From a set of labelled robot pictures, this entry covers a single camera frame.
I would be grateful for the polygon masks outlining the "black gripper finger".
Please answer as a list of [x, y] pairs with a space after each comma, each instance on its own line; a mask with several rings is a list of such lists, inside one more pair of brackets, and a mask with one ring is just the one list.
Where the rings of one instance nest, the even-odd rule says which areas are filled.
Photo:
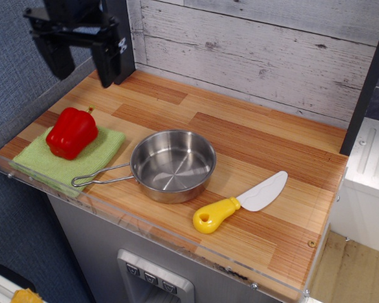
[[101, 84], [104, 88], [108, 88], [121, 75], [120, 47], [116, 42], [94, 43], [91, 52]]
[[53, 75], [58, 79], [65, 80], [75, 70], [68, 44], [38, 35], [33, 35], [33, 41]]

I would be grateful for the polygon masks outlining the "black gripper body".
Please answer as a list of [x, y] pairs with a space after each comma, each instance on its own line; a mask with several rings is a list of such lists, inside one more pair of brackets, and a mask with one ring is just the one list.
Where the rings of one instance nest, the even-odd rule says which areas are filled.
[[121, 47], [126, 41], [119, 20], [105, 12], [102, 1], [44, 1], [43, 7], [25, 9], [23, 16], [40, 47]]

